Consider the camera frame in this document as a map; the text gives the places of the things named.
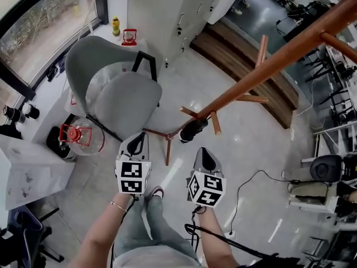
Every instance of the wooden coat rack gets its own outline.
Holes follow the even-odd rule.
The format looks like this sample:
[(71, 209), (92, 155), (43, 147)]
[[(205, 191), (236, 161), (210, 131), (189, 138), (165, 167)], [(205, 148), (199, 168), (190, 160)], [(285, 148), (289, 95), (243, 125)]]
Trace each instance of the wooden coat rack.
[(232, 101), (267, 103), (267, 98), (252, 96), (247, 93), (255, 86), (263, 83), (287, 66), (295, 63), (319, 45), (323, 43), (328, 44), (357, 64), (357, 51), (335, 37), (335, 35), (356, 20), (357, 0), (342, 0), (289, 43), (282, 46), (267, 60), (265, 59), (268, 37), (265, 35), (262, 36), (255, 69), (242, 80), (237, 82), (234, 86), (229, 88), (225, 93), (213, 100), (198, 113), (193, 112), (188, 108), (181, 107), (180, 111), (188, 114), (192, 118), (177, 130), (169, 134), (144, 128), (145, 131), (160, 135), (167, 140), (166, 166), (168, 166), (170, 161), (171, 140), (189, 122), (195, 119), (207, 118), (208, 116), (211, 116), (215, 134), (220, 135), (221, 129), (216, 114), (218, 110), (222, 109)]

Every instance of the jeans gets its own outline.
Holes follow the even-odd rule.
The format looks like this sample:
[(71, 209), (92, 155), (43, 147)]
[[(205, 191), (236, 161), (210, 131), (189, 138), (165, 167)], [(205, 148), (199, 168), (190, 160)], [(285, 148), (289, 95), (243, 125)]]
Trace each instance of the jeans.
[(147, 205), (146, 218), (150, 226), (150, 238), (141, 217), (143, 198), (135, 202), (127, 213), (114, 241), (116, 257), (135, 248), (166, 245), (198, 262), (197, 254), (190, 243), (172, 229), (163, 217), (162, 199), (153, 196)]

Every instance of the cabinet door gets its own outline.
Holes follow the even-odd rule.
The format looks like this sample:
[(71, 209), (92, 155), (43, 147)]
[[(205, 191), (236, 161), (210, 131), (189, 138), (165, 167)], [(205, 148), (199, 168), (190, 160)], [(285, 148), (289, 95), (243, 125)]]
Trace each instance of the cabinet door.
[(187, 49), (193, 38), (202, 31), (212, 2), (213, 0), (183, 1), (165, 57), (169, 64), (182, 53), (182, 48)]
[(172, 36), (166, 56), (169, 65), (190, 47), (191, 41), (203, 30), (205, 25), (206, 21), (200, 19), (198, 22), (183, 29), (180, 36), (177, 36), (177, 34)]

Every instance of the chair backrest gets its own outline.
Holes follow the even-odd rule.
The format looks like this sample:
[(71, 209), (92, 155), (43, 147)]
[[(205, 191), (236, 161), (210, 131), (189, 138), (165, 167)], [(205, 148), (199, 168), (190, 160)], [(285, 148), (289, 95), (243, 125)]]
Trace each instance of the chair backrest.
[(340, 155), (324, 155), (314, 159), (310, 165), (310, 174), (316, 181), (335, 183), (341, 180), (342, 157)]
[(124, 49), (101, 37), (88, 36), (79, 40), (68, 52), (65, 70), (76, 102), (88, 112), (85, 95), (92, 77), (107, 65), (135, 61), (137, 52)]
[(22, 264), (25, 268), (32, 268), (44, 232), (43, 224), (25, 205), (9, 212), (8, 223), (23, 234), (23, 241), (19, 244), (19, 247), (22, 248)]

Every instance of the sneaker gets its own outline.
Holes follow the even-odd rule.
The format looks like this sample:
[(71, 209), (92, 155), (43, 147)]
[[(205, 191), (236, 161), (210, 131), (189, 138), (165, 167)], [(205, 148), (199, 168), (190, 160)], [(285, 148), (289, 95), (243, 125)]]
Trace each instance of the sneaker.
[(161, 199), (163, 199), (163, 188), (160, 187), (160, 186), (156, 186), (152, 191), (151, 191), (151, 194), (150, 194), (150, 197), (152, 198), (153, 196), (158, 196), (160, 197)]

